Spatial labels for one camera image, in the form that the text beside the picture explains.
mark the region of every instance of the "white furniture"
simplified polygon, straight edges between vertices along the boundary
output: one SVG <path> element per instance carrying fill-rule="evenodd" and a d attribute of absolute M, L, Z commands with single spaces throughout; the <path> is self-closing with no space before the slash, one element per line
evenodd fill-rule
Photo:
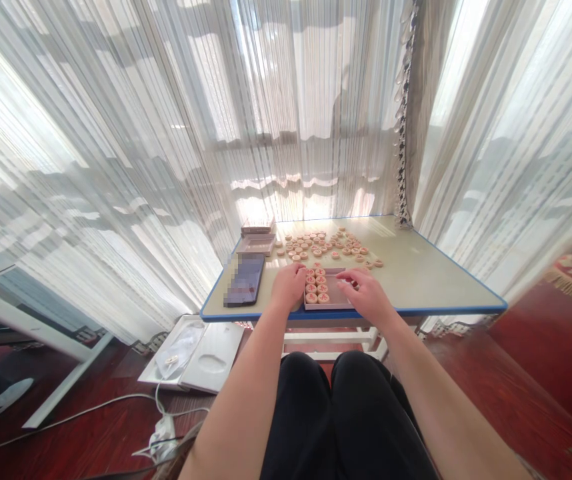
<path fill-rule="evenodd" d="M 14 269 L 15 265 L 4 255 L 0 254 L 0 275 Z M 59 384 L 59 386 L 50 394 L 44 403 L 35 411 L 34 414 L 24 423 L 25 429 L 36 429 L 46 419 L 48 414 L 55 408 L 58 402 L 70 390 L 75 382 L 82 376 L 86 369 L 94 362 L 97 356 L 108 345 L 113 336 L 106 333 L 95 346 L 90 349 L 81 343 L 67 337 L 63 333 L 54 328 L 40 322 L 36 318 L 15 308 L 10 303 L 0 298 L 0 323 L 22 332 L 23 334 L 33 338 L 34 340 L 48 345 L 79 362 L 72 372 Z"/>
<path fill-rule="evenodd" d="M 502 298 L 416 231 L 396 229 L 395 218 L 391 215 L 280 222 L 275 224 L 275 233 L 279 240 L 284 241 L 287 233 L 295 236 L 324 230 L 327 238 L 330 238 L 339 227 L 353 233 L 363 246 L 369 248 L 366 260 L 379 258 L 384 262 L 382 268 L 375 267 L 371 272 L 381 282 L 397 311 L 411 326 L 420 324 L 428 315 L 494 314 L 507 308 Z M 355 262 L 353 256 L 341 255 L 339 260 L 333 260 L 330 252 L 322 258 L 309 256 L 310 258 L 303 262 L 308 267 L 313 267 L 314 262 L 320 262 L 322 268 L 362 266 Z M 226 308 L 223 306 L 223 298 L 237 266 L 237 256 L 233 252 L 231 261 L 223 269 L 202 307 L 201 318 L 204 322 L 255 322 L 268 305 L 277 272 L 290 262 L 287 257 L 278 257 L 273 251 L 271 256 L 266 258 L 256 304 Z M 289 315 L 288 327 L 352 327 L 357 330 L 338 333 L 287 333 L 286 344 L 361 343 L 366 353 L 379 359 L 387 352 L 384 339 L 380 340 L 378 348 L 374 348 L 379 332 L 369 327 L 368 322 L 355 310 L 306 311 L 301 304 L 296 305 Z M 317 360 L 334 360 L 338 354 L 339 352 L 310 355 Z"/>

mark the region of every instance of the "knee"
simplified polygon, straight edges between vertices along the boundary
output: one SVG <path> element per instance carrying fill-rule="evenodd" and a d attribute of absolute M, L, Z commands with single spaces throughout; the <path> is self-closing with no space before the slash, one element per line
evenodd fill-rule
<path fill-rule="evenodd" d="M 380 372 L 384 378 L 390 380 L 391 374 L 386 367 L 377 359 L 358 350 L 351 350 L 342 353 L 335 360 L 333 366 L 333 377 L 338 371 L 342 375 L 365 375 L 367 372 Z"/>
<path fill-rule="evenodd" d="M 359 351 L 359 350 L 350 350 L 348 352 L 342 353 L 340 356 L 337 357 L 335 360 L 335 366 L 338 367 L 340 365 L 370 365 L 371 362 L 370 355 Z"/>
<path fill-rule="evenodd" d="M 294 371 L 317 371 L 315 360 L 303 352 L 292 352 L 281 360 L 281 368 Z"/>

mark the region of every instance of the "black pants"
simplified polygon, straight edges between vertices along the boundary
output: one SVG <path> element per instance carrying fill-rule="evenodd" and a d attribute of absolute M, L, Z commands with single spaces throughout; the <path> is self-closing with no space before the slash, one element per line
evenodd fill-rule
<path fill-rule="evenodd" d="M 343 353 L 331 375 L 304 353 L 281 361 L 261 480 L 436 479 L 401 384 Z"/>

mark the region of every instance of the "curtain tassel trim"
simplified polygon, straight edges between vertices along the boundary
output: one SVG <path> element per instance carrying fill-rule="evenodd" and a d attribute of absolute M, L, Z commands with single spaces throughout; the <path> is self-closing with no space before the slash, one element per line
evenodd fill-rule
<path fill-rule="evenodd" d="M 398 118 L 394 131 L 399 133 L 399 140 L 396 146 L 399 148 L 399 170 L 397 171 L 397 192 L 396 215 L 397 226 L 402 229 L 412 229 L 410 212 L 406 200 L 406 108 L 408 106 L 408 91 L 411 81 L 411 63 L 413 59 L 413 47 L 415 46 L 415 31 L 417 30 L 417 12 L 419 10 L 419 0 L 407 0 L 402 12 L 400 22 L 405 24 L 402 42 L 406 43 L 406 53 L 402 61 L 402 67 L 395 82 L 399 84 L 399 90 L 395 94 L 394 101 L 401 104 L 395 115 Z"/>

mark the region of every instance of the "striped curtain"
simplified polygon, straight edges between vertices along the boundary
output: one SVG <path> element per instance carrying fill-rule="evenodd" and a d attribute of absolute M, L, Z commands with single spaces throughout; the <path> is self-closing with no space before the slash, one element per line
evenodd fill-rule
<path fill-rule="evenodd" d="M 511 302 L 572 248 L 572 0 L 459 0 L 452 19 L 413 220 Z"/>
<path fill-rule="evenodd" d="M 252 214 L 390 213 L 398 1 L 0 1 L 0 252 L 126 343 Z"/>

